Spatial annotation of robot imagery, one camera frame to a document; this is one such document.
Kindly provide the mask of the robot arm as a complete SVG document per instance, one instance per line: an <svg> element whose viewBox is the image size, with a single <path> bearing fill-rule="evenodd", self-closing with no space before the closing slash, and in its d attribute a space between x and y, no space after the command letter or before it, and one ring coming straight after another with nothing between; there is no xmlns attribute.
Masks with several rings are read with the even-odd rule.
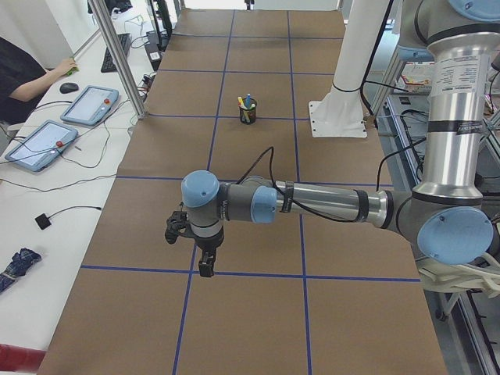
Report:
<svg viewBox="0 0 500 375"><path fill-rule="evenodd" d="M202 251L199 272L211 277L225 222L270 223L278 213L309 213L393 231L439 263L494 262L498 232L482 211L474 179L487 129L484 89L499 45L499 4L405 1L399 44L434 57L423 176L409 193L298 184L250 172L229 184L197 170L182 180L181 208L167 221L166 240L193 239Z"/></svg>

